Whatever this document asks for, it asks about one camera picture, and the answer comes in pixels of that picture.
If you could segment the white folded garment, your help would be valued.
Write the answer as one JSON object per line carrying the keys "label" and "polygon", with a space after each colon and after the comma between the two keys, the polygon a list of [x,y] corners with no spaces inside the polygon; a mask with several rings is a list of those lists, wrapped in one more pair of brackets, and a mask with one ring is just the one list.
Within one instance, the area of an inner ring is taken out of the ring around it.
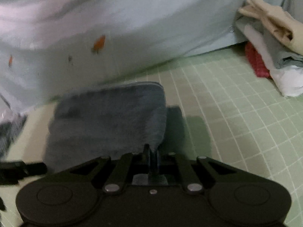
{"label": "white folded garment", "polygon": [[275,68],[263,35],[249,24],[244,26],[242,33],[261,55],[265,67],[269,70],[270,76],[280,93],[285,97],[302,95],[302,68],[296,66],[287,66],[282,69]]}

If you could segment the grey folded garment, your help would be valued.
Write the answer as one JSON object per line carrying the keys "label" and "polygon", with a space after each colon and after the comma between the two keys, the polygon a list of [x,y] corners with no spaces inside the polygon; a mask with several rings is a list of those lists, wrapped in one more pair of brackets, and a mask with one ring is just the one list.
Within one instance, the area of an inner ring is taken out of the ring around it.
{"label": "grey folded garment", "polygon": [[265,65],[271,70],[290,66],[302,68],[302,55],[283,46],[258,20],[241,17],[235,25],[251,42],[263,57]]}

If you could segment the light blue carrot print quilt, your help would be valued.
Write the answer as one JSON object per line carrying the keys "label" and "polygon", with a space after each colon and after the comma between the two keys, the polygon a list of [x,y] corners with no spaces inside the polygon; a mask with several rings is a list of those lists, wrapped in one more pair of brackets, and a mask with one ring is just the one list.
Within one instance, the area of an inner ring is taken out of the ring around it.
{"label": "light blue carrot print quilt", "polygon": [[236,44],[244,1],[1,0],[1,98],[24,113],[72,89]]}

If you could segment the blue denim jeans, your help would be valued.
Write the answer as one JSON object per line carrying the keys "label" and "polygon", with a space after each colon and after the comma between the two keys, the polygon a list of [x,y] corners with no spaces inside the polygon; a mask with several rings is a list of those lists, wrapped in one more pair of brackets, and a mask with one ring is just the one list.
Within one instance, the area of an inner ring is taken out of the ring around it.
{"label": "blue denim jeans", "polygon": [[43,161],[60,172],[97,157],[155,152],[164,139],[167,108],[157,82],[94,88],[65,96],[49,125]]}

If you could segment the red checked garment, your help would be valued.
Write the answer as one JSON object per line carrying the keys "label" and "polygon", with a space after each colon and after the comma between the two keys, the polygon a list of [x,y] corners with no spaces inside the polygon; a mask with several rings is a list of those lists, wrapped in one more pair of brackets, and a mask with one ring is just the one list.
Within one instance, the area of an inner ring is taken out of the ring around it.
{"label": "red checked garment", "polygon": [[271,79],[269,70],[266,68],[261,55],[257,52],[253,44],[251,42],[247,42],[244,50],[246,58],[255,75],[259,78]]}

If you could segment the blue plaid shirt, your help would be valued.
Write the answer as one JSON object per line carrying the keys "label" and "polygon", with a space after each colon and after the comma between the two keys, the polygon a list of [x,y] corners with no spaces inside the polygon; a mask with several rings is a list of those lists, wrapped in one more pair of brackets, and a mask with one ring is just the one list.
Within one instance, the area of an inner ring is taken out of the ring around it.
{"label": "blue plaid shirt", "polygon": [[27,116],[18,115],[12,121],[1,123],[1,159],[3,159],[11,145],[15,142],[27,121]]}

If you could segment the beige folded garment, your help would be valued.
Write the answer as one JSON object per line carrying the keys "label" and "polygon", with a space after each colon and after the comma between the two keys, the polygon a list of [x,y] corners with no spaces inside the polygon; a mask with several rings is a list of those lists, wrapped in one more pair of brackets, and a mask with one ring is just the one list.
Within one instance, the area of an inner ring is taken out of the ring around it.
{"label": "beige folded garment", "polygon": [[261,21],[263,26],[284,46],[302,55],[302,23],[294,19],[281,6],[263,0],[247,0],[238,12]]}

